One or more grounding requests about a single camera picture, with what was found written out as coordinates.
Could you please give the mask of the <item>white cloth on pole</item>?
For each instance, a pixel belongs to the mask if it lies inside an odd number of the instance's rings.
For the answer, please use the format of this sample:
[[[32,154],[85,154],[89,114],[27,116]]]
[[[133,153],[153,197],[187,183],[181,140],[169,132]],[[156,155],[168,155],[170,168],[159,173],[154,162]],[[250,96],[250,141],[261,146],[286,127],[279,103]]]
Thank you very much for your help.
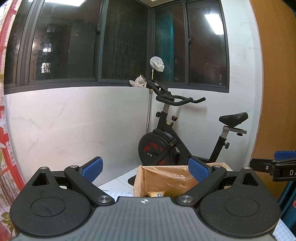
[[[152,69],[156,70],[157,72],[163,72],[165,69],[165,65],[163,60],[158,56],[153,56],[149,60],[149,64]]]

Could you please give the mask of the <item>wooden door panel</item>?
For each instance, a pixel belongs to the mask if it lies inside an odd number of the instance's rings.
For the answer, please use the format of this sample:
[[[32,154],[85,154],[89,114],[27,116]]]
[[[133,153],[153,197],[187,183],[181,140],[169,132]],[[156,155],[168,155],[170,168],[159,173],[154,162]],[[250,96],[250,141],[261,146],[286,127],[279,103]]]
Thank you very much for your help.
[[[252,156],[295,150],[295,15],[284,1],[252,1],[263,58],[263,100]]]

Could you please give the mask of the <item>orange beige snack packet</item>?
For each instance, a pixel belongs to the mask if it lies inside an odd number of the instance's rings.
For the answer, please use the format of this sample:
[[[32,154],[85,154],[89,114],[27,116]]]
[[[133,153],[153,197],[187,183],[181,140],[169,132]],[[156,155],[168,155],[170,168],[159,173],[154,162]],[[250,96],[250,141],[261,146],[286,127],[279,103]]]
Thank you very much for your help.
[[[165,191],[152,191],[147,193],[148,197],[164,197],[164,195]]]

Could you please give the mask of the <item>dark framed window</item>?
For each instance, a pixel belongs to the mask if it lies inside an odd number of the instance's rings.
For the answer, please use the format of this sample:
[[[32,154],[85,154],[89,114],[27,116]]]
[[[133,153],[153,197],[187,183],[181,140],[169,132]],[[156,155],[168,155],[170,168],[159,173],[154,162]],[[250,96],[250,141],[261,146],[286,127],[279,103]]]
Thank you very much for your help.
[[[229,48],[221,1],[20,1],[9,35],[5,94],[151,79],[227,93]]]

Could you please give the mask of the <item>black exercise bike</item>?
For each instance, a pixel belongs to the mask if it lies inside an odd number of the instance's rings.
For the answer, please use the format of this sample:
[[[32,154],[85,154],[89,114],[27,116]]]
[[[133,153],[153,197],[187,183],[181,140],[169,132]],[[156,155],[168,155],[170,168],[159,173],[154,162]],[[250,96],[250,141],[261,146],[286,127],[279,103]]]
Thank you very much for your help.
[[[219,121],[224,126],[210,158],[194,156],[173,129],[174,122],[177,121],[178,117],[173,115],[171,122],[167,121],[168,111],[170,106],[182,106],[188,103],[197,104],[205,101],[206,98],[202,97],[194,100],[191,97],[173,95],[168,88],[153,80],[147,80],[146,88],[154,91],[157,95],[156,100],[163,103],[164,107],[161,112],[158,111],[156,113],[156,117],[159,118],[157,127],[152,132],[143,135],[138,143],[138,155],[144,166],[187,165],[191,158],[204,163],[215,163],[222,148],[228,149],[230,145],[226,141],[229,132],[234,132],[238,136],[247,133],[246,130],[240,129],[237,126],[248,119],[248,113],[242,112],[220,116]]]

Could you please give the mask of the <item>white cloth on handlebar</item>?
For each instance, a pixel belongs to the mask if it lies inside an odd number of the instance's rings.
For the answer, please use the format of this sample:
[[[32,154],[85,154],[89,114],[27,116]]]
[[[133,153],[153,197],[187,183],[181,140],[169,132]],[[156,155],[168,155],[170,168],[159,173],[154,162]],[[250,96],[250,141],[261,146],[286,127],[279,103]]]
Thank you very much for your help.
[[[143,75],[138,76],[135,80],[130,80],[129,83],[132,87],[146,88],[147,86],[147,81]]]

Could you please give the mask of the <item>metal pole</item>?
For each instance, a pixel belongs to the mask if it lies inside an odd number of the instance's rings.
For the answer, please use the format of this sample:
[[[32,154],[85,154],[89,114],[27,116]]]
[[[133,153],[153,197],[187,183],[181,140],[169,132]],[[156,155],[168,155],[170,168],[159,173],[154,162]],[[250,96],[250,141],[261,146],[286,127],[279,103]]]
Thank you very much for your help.
[[[151,81],[153,80],[153,77],[154,77],[154,68],[152,68]],[[151,106],[152,106],[152,93],[153,93],[153,90],[149,89],[149,101],[148,101],[148,108],[147,108],[147,124],[146,124],[145,133],[149,132],[149,121],[150,121]]]

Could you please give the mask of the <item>brown cardboard box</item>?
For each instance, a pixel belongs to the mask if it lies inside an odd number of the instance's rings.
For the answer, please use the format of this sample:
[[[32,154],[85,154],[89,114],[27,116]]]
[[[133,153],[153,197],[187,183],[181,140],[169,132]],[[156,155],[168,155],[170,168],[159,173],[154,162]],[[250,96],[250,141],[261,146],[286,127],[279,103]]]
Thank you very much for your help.
[[[134,197],[147,197],[148,192],[165,191],[164,196],[177,197],[197,185],[197,180],[184,166],[139,166],[133,185]]]

